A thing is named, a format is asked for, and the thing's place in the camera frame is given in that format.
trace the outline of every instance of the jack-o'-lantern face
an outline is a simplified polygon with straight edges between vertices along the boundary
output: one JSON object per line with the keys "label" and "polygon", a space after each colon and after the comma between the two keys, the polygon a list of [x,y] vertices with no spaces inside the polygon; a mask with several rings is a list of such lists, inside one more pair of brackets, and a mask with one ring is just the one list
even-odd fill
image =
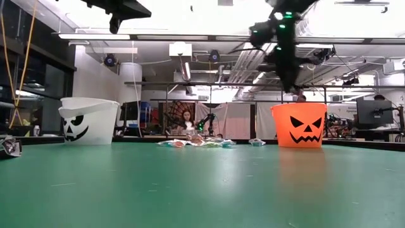
{"label": "jack-o'-lantern face", "polygon": [[83,124],[84,116],[80,115],[73,118],[63,119],[63,129],[65,130],[66,141],[76,141],[83,137],[89,129],[89,126]]}
{"label": "jack-o'-lantern face", "polygon": [[296,143],[304,142],[319,142],[323,132],[322,118],[311,118],[311,120],[303,120],[295,117],[290,117],[292,128],[290,129],[291,139]]}

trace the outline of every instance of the halloween bucket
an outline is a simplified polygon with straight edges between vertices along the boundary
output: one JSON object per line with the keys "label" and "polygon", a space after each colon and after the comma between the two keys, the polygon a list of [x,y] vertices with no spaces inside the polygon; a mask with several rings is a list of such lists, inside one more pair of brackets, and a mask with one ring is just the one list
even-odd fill
{"label": "halloween bucket", "polygon": [[320,148],[327,106],[321,103],[280,104],[270,108],[276,123],[278,145]]}
{"label": "halloween bucket", "polygon": [[94,98],[62,98],[61,102],[66,143],[111,144],[119,103]]}

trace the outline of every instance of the white bucket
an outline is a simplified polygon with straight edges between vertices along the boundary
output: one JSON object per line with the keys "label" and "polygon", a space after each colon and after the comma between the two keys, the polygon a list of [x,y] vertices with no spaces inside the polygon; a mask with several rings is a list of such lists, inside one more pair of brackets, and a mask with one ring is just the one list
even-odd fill
{"label": "white bucket", "polygon": [[119,103],[94,98],[62,98],[65,142],[78,145],[106,145],[113,140]]}

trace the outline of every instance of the candy wrapper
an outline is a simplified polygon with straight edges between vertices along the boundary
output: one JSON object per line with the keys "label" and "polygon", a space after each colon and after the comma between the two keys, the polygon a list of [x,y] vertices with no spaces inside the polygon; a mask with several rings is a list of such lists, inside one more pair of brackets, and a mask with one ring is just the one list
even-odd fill
{"label": "candy wrapper", "polygon": [[236,145],[236,142],[233,142],[232,140],[224,140],[221,142],[221,145],[223,148],[231,148],[232,146]]}
{"label": "candy wrapper", "polygon": [[188,143],[192,146],[202,146],[205,143],[204,138],[202,136],[200,136],[199,134],[194,135],[194,136],[188,135],[187,140],[188,140]]}
{"label": "candy wrapper", "polygon": [[16,158],[22,155],[21,141],[11,136],[0,140],[0,158]]}
{"label": "candy wrapper", "polygon": [[214,137],[214,138],[208,138],[206,139],[207,142],[212,142],[212,143],[223,143],[225,142],[224,139],[219,138],[219,137]]}
{"label": "candy wrapper", "polygon": [[222,142],[206,141],[203,146],[208,148],[231,148],[236,145],[232,140],[223,140]]}
{"label": "candy wrapper", "polygon": [[249,140],[249,143],[250,143],[252,146],[262,146],[262,145],[266,144],[265,142],[263,142],[263,141],[260,140],[260,139],[251,139],[251,140]]}
{"label": "candy wrapper", "polygon": [[187,144],[187,141],[178,140],[178,139],[158,142],[158,145],[169,146],[169,147],[174,147],[174,148],[183,148],[186,144]]}
{"label": "candy wrapper", "polygon": [[220,148],[220,147],[222,147],[222,144],[220,144],[220,143],[217,143],[217,142],[205,142],[204,144],[203,144],[203,146],[204,147],[207,147],[207,148]]}

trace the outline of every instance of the long hair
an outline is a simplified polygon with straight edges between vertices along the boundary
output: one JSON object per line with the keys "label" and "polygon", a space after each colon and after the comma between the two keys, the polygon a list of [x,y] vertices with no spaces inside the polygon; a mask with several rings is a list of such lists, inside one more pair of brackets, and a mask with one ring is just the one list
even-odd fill
{"label": "long hair", "polygon": [[182,113],[182,118],[183,118],[182,119],[182,127],[187,128],[187,126],[185,124],[185,119],[184,119],[184,113],[186,113],[186,112],[190,113],[190,120],[189,121],[191,122],[191,126],[194,127],[194,118],[191,115],[191,111],[189,111],[189,110],[184,110],[183,113]]}

